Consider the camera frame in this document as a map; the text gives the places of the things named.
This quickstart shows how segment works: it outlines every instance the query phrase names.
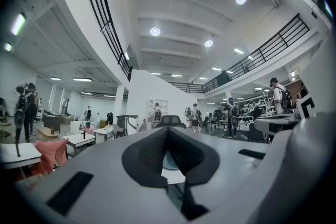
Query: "black metal railing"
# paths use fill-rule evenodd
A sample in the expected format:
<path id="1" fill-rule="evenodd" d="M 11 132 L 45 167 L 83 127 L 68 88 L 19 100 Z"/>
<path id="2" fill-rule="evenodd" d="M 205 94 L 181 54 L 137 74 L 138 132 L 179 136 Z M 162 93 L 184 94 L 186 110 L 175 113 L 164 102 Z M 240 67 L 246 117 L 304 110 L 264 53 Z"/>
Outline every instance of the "black metal railing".
<path id="1" fill-rule="evenodd" d="M 104 35 L 106 42 L 111 48 L 118 65 L 122 71 L 131 80 L 132 67 L 127 63 L 125 54 L 121 48 L 117 32 L 113 24 L 110 8 L 107 0 L 90 0 L 93 12 L 100 26 L 100 32 Z"/>
<path id="2" fill-rule="evenodd" d="M 204 92 L 209 92 L 261 66 L 263 63 L 269 61 L 280 52 L 287 49 L 308 31 L 309 27 L 300 18 L 300 14 L 298 13 L 292 20 L 289 21 L 289 23 L 287 23 L 280 31 L 278 31 L 258 49 L 240 62 L 228 68 L 226 70 L 227 74 L 220 74 L 216 78 L 204 84 Z"/>
<path id="3" fill-rule="evenodd" d="M 203 85 L 183 82 L 169 82 L 171 85 L 187 93 L 204 93 Z"/>

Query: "wooden table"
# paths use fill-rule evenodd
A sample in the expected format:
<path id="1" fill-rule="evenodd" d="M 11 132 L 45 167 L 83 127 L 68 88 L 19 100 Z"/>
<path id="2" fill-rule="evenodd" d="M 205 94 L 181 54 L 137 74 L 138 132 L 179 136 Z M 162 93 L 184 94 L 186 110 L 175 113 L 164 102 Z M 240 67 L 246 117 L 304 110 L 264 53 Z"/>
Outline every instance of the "wooden table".
<path id="1" fill-rule="evenodd" d="M 83 138 L 83 134 L 73 134 L 73 135 L 66 135 L 63 136 L 63 139 L 69 139 L 68 140 L 68 145 L 72 146 L 74 149 L 74 155 L 71 155 L 69 153 L 67 153 L 69 156 L 74 157 L 77 155 L 77 148 L 79 146 L 83 146 L 85 144 L 94 142 L 96 139 L 96 137 L 93 134 L 85 134 L 85 139 Z"/>
<path id="2" fill-rule="evenodd" d="M 37 128 L 37 139 L 39 139 L 40 135 L 48 141 L 57 141 L 59 133 L 55 131 L 55 133 L 52 134 L 50 128 L 40 127 Z"/>
<path id="3" fill-rule="evenodd" d="M 98 129 L 98 130 L 95 130 L 94 131 L 94 139 L 96 139 L 96 134 L 99 134 L 99 135 L 103 135 L 104 136 L 104 141 L 107 141 L 107 135 L 108 134 L 110 134 L 110 133 L 112 133 L 113 132 L 113 126 L 111 126 L 111 127 L 109 127 L 109 128 L 107 128 L 107 132 L 105 131 L 105 128 L 101 128 L 101 129 Z"/>
<path id="4" fill-rule="evenodd" d="M 19 168 L 23 178 L 27 179 L 22 170 L 23 166 L 27 166 L 41 161 L 41 153 L 34 147 L 32 143 L 21 143 L 18 145 L 20 157 L 17 156 L 15 144 L 0 144 L 0 156 L 3 167 L 5 169 Z"/>

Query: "white pillar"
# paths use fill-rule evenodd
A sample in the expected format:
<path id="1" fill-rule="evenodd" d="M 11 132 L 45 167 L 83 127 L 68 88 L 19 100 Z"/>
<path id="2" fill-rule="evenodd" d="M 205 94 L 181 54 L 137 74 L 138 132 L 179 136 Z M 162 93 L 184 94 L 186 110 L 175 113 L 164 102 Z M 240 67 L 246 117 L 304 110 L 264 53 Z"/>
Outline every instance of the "white pillar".
<path id="1" fill-rule="evenodd" d="M 124 85 L 118 85 L 117 87 L 117 94 L 115 95 L 115 102 L 114 102 L 114 112 L 113 112 L 113 123 L 117 123 L 118 119 L 117 116 L 122 115 L 122 99 L 124 96 Z"/>
<path id="2" fill-rule="evenodd" d="M 225 95 L 226 95 L 226 102 L 227 102 L 227 104 L 229 104 L 229 98 L 232 97 L 231 92 L 230 91 L 226 91 Z"/>

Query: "black chair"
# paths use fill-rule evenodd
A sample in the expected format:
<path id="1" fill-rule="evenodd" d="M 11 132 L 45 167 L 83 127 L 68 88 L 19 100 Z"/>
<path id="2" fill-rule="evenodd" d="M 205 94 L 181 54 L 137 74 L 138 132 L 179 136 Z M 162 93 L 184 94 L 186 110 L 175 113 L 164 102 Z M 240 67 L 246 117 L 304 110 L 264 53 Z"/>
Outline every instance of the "black chair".
<path id="1" fill-rule="evenodd" d="M 181 122 L 179 116 L 171 115 L 171 116 L 163 116 L 161 122 L 158 123 L 155 128 L 160 128 L 163 126 L 174 126 L 174 127 L 182 127 L 187 129 L 187 126 Z"/>
<path id="2" fill-rule="evenodd" d="M 247 141 L 256 140 L 257 142 L 259 140 L 262 140 L 265 143 L 264 133 L 262 131 L 257 130 L 254 127 L 254 123 L 250 124 L 250 131 L 248 132 Z"/>

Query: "desk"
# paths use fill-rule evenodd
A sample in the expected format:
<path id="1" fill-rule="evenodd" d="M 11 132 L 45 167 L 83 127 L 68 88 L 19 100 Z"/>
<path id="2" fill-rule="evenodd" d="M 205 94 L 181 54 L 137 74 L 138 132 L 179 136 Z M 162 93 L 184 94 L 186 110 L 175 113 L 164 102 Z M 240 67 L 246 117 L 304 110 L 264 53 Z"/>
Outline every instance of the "desk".
<path id="1" fill-rule="evenodd" d="M 103 136 L 104 136 L 104 141 L 107 141 L 107 139 L 108 139 L 108 138 L 107 138 L 107 135 L 110 134 L 110 133 L 112 133 L 112 132 L 113 132 L 113 126 L 109 127 L 109 128 L 107 129 L 107 132 L 105 131 L 105 128 L 101 128 L 101 129 L 95 130 L 95 131 L 94 131 L 94 139 L 95 139 L 95 141 L 96 141 L 96 134 L 99 134 L 99 135 L 103 135 Z M 116 138 L 116 135 L 113 134 L 113 135 L 110 136 L 109 138 L 111 138 L 111 137 Z"/>
<path id="2" fill-rule="evenodd" d="M 69 156 L 74 157 L 77 155 L 77 148 L 79 146 L 83 146 L 85 144 L 94 142 L 96 140 L 96 137 L 93 134 L 85 134 L 85 139 L 83 138 L 82 134 L 73 134 L 73 135 L 66 135 L 63 136 L 63 139 L 69 139 L 68 140 L 68 145 L 72 146 L 74 149 L 74 155 L 71 155 L 69 153 L 67 153 Z"/>
<path id="3" fill-rule="evenodd" d="M 32 143 L 22 143 L 18 147 L 20 157 L 17 156 L 15 144 L 0 144 L 1 161 L 5 169 L 19 168 L 23 178 L 26 180 L 22 167 L 39 163 L 41 161 L 41 153 Z"/>

